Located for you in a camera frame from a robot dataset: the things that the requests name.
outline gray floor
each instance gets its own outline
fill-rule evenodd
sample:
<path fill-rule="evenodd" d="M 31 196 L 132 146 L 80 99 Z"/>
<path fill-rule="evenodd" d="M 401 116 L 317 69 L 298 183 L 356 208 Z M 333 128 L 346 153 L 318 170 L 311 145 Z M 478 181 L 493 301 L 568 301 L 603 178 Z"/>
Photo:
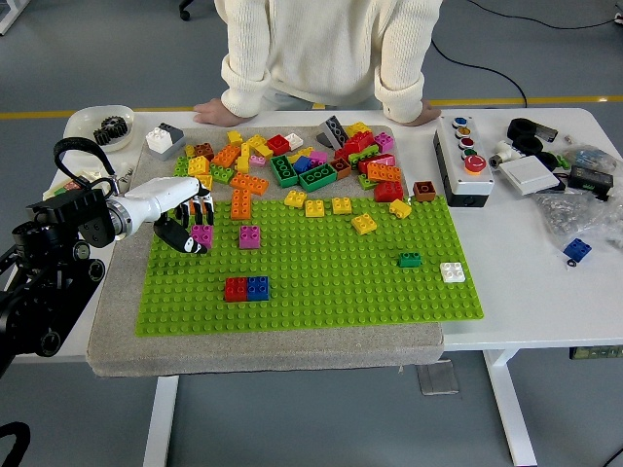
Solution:
<path fill-rule="evenodd" d="M 614 16 L 610 0 L 481 3 L 567 26 Z M 0 37 L 0 114 L 192 106 L 219 95 L 225 26 L 209 2 L 190 12 L 186 23 L 172 0 L 32 0 Z M 623 94 L 620 26 L 553 30 L 446 0 L 434 38 L 452 58 L 509 75 L 528 97 Z M 424 74 L 430 99 L 519 96 L 503 78 L 433 50 Z M 620 97 L 567 106 L 591 111 L 623 153 Z M 0 120 L 0 251 L 49 187 L 65 122 Z M 168 465 L 512 465 L 482 355 L 451 358 L 455 396 L 422 396 L 413 367 L 183 377 Z M 623 446 L 623 360 L 523 350 L 510 369 L 540 465 L 601 466 Z M 141 465 L 155 384 L 98 378 L 80 363 L 14 365 L 0 380 L 0 424 L 30 425 L 24 466 Z M 11 441 L 0 440 L 0 458 Z"/>

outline cable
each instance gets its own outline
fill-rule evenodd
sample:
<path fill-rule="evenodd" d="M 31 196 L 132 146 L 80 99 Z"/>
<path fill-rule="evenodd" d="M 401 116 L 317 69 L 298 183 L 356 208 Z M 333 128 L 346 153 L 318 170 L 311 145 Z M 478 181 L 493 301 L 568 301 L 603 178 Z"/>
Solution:
<path fill-rule="evenodd" d="M 605 24 L 610 24 L 611 22 L 615 22 L 614 19 L 609 19 L 608 21 L 604 21 L 604 22 L 600 22 L 599 24 L 591 24 L 588 26 L 576 26 L 576 27 L 561 27 L 561 26 L 553 26 L 551 24 L 547 24 L 546 22 L 540 21 L 538 19 L 534 19 L 534 18 L 527 18 L 527 17 L 516 17 L 513 15 L 505 15 L 504 13 L 498 13 L 495 12 L 493 10 L 489 10 L 488 8 L 483 7 L 482 5 L 474 2 L 474 0 L 467 0 L 469 3 L 472 3 L 474 5 L 476 5 L 478 8 L 489 12 L 489 13 L 493 13 L 494 15 L 498 15 L 499 17 L 503 17 L 503 18 L 514 18 L 514 19 L 525 19 L 526 21 L 533 21 L 533 22 L 537 22 L 539 24 L 542 24 L 543 26 L 547 26 L 547 27 L 551 27 L 552 29 L 565 29 L 565 30 L 573 30 L 573 29 L 588 29 L 590 27 L 598 27 L 598 26 L 603 26 Z"/>
<path fill-rule="evenodd" d="M 519 91 L 519 93 L 522 95 L 523 99 L 524 99 L 524 107 L 528 107 L 528 98 L 526 97 L 526 95 L 524 94 L 524 90 L 521 89 L 521 87 L 515 83 L 511 78 L 509 78 L 508 76 L 506 76 L 505 74 L 493 70 L 493 68 L 487 68 L 486 66 L 479 66 L 479 65 L 471 65 L 469 63 L 463 63 L 462 61 L 457 61 L 457 60 L 453 60 L 451 58 L 449 58 L 447 55 L 445 55 L 443 52 L 441 52 L 439 50 L 439 48 L 437 47 L 437 44 L 435 44 L 434 40 L 431 40 L 430 43 L 432 44 L 432 47 L 435 48 L 435 51 L 437 51 L 441 56 L 443 56 L 444 58 L 446 58 L 448 61 L 450 61 L 451 63 L 454 63 L 456 65 L 462 65 L 462 66 L 466 66 L 468 68 L 476 68 L 477 70 L 485 70 L 485 71 L 491 71 L 492 73 L 496 73 L 496 75 L 501 76 L 502 78 L 507 79 L 508 81 L 510 81 L 515 88 L 517 88 L 517 90 Z"/>
<path fill-rule="evenodd" d="M 612 462 L 614 459 L 616 459 L 619 454 L 623 452 L 623 448 L 621 448 L 618 453 L 616 453 L 613 457 L 611 457 L 610 459 L 607 460 L 607 463 L 604 464 L 604 467 L 607 467 L 608 465 L 610 465 L 610 462 Z"/>

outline white bowl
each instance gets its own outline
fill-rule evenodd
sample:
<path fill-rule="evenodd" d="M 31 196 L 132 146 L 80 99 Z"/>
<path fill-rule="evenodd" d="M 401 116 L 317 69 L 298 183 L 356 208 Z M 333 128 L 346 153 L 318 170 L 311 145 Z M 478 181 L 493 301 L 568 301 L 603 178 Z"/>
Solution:
<path fill-rule="evenodd" d="M 108 117 L 122 117 L 128 125 L 126 134 L 120 138 L 113 138 L 109 144 L 100 146 L 105 153 L 118 151 L 130 142 L 134 128 L 134 112 L 125 105 L 100 105 L 79 110 L 69 117 L 62 137 L 82 136 L 95 141 L 93 132 L 101 128 L 102 121 Z"/>

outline sweater sleeve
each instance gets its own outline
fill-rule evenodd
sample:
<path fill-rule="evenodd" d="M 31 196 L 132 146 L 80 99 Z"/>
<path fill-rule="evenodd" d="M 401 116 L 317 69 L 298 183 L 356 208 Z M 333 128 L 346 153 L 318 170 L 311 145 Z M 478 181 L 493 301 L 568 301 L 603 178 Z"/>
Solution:
<path fill-rule="evenodd" d="M 421 113 L 421 66 L 441 1 L 396 2 L 385 28 L 381 62 L 375 69 L 375 96 L 383 103 L 385 115 L 395 122 L 412 122 Z"/>
<path fill-rule="evenodd" d="M 229 53 L 221 76 L 229 85 L 221 100 L 235 115 L 253 117 L 260 112 L 262 95 L 271 80 L 267 68 L 270 29 L 265 0 L 227 0 L 219 15 L 227 22 Z"/>

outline green baseplate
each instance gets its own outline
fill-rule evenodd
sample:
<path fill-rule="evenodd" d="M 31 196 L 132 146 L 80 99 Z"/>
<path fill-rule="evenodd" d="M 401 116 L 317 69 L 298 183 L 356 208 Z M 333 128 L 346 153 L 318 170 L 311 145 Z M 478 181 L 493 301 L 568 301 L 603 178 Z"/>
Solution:
<path fill-rule="evenodd" d="M 480 319 L 483 311 L 446 200 L 415 202 L 406 219 L 388 203 L 351 198 L 352 214 L 307 218 L 282 200 L 253 200 L 250 221 L 232 221 L 217 202 L 214 247 L 177 253 L 154 237 L 136 334 L 179 336 L 230 332 L 407 324 Z M 378 228 L 359 235 L 350 220 L 368 213 Z M 262 247 L 238 248 L 241 225 L 261 229 Z M 400 268 L 400 253 L 420 253 Z M 445 283 L 440 263 L 461 263 L 462 283 Z M 225 279 L 265 275 L 267 302 L 227 303 Z"/>

